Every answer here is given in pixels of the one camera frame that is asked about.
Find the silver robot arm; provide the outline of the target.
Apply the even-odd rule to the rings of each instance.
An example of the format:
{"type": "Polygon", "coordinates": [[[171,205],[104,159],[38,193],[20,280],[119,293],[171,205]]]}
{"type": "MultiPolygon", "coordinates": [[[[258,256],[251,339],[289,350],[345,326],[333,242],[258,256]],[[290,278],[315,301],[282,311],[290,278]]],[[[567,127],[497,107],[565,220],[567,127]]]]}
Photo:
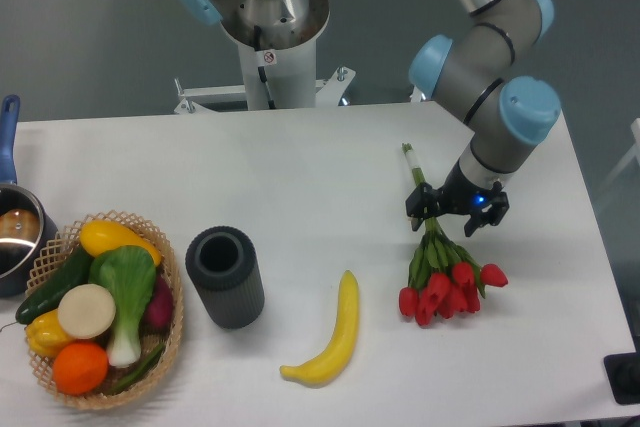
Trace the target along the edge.
{"type": "MultiPolygon", "coordinates": [[[[316,107],[316,41],[328,0],[179,0],[199,22],[220,25],[238,47],[252,110],[316,107]]],[[[540,41],[554,20],[552,0],[460,0],[473,26],[460,42],[438,35],[409,68],[411,84],[472,130],[444,184],[420,182],[406,200],[414,227],[447,214],[464,232],[499,224],[506,182],[545,140],[561,113],[547,83],[503,72],[540,41]]]]}

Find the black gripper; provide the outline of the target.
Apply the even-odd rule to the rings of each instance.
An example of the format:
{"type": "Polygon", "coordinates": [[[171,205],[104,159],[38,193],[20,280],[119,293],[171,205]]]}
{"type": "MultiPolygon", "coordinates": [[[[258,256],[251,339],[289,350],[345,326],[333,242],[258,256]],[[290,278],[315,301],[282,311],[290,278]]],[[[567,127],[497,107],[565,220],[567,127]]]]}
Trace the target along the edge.
{"type": "Polygon", "coordinates": [[[495,181],[489,188],[486,184],[476,185],[463,173],[459,161],[439,189],[421,182],[405,201],[413,232],[431,218],[445,214],[469,215],[464,225],[466,237],[487,225],[499,225],[509,208],[508,195],[500,181],[495,181]]]}

